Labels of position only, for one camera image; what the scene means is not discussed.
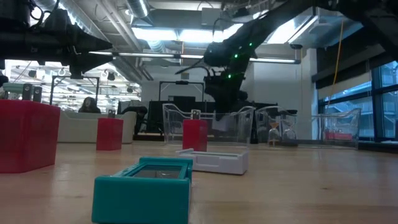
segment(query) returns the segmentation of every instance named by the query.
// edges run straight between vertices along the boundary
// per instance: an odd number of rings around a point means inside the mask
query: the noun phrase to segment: teal container
[[[142,157],[95,179],[94,223],[187,224],[192,160]]]

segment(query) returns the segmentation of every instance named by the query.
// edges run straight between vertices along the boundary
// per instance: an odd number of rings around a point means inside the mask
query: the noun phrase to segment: red block
[[[112,151],[122,148],[123,120],[98,118],[97,150]]]
[[[0,100],[0,173],[54,165],[59,120],[56,106]]]
[[[186,119],[182,126],[182,149],[206,152],[207,122],[199,119]]]

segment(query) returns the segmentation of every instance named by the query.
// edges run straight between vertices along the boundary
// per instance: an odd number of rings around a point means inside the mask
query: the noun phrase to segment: clear plastic bin
[[[245,106],[238,112],[222,114],[223,117],[219,121],[215,119],[216,113],[201,113],[200,119],[207,121],[208,145],[248,149],[254,109],[252,106]],[[191,112],[183,112],[171,103],[163,104],[164,136],[167,144],[182,143],[185,119],[191,119]]]
[[[286,110],[273,106],[256,111],[259,142],[267,142],[269,145],[277,147],[358,148],[360,108],[342,113],[318,114],[312,116],[311,120],[308,121],[299,118],[296,120],[296,117],[291,114],[288,114],[285,118],[283,116],[278,117],[279,114],[284,113],[281,113],[281,111]],[[295,133],[295,137],[284,138],[286,130],[281,130],[283,126],[288,126],[292,133]],[[278,136],[275,133],[278,132],[280,138],[275,140],[274,136]]]

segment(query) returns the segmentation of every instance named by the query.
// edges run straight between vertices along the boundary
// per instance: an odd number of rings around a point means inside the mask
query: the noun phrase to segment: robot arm
[[[226,67],[220,76],[205,77],[205,92],[216,101],[216,111],[227,113],[235,104],[249,59],[276,28],[310,7],[340,11],[377,34],[379,43],[398,60],[398,4],[394,0],[287,0],[267,14],[249,21],[222,43],[211,43],[203,57],[212,67]]]
[[[113,46],[73,25],[66,10],[56,7],[52,12],[45,11],[50,13],[47,20],[41,24],[42,14],[39,25],[30,26],[34,0],[1,2],[0,69],[4,69],[5,59],[36,60],[40,65],[61,62],[70,66],[72,78],[82,78],[82,73],[113,60],[112,56],[89,53]]]

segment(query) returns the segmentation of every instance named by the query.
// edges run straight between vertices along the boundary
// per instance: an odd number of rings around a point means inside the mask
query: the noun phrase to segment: ceiling light
[[[203,58],[203,55],[181,55],[181,58],[186,58],[186,59],[201,59],[201,58]]]
[[[27,73],[29,77],[31,78],[36,78],[36,70],[29,70],[29,72]]]
[[[109,55],[111,52],[90,52],[93,54]],[[202,55],[184,55],[184,54],[151,54],[151,53],[119,53],[119,56],[125,57],[148,57],[148,58],[185,58],[185,59],[201,59]],[[270,62],[270,63],[296,63],[296,60],[278,59],[278,58],[250,58],[251,62]]]
[[[141,29],[132,28],[138,39],[142,40],[177,40],[177,35],[172,29]]]
[[[270,63],[295,63],[296,60],[277,59],[277,58],[250,58],[251,62],[270,62]]]
[[[301,29],[299,29],[298,32],[295,33],[293,35],[293,37],[291,37],[288,40],[288,43],[292,43],[293,41],[295,41],[298,37],[300,37],[304,33],[304,31],[306,31],[317,20],[318,20],[318,16],[314,16],[305,26],[303,26]]]
[[[109,81],[114,81],[115,80],[114,72],[108,72],[108,80]]]
[[[151,54],[151,53],[120,53],[120,56],[150,57],[150,58],[174,58],[172,54]]]
[[[294,19],[291,19],[285,24],[278,27],[275,30],[274,34],[267,41],[268,44],[284,44],[286,43],[292,35],[294,35],[295,27],[294,27]]]
[[[213,32],[211,30],[185,29],[181,32],[179,40],[195,43],[221,42],[222,35],[223,33],[221,31],[215,31],[213,38]]]

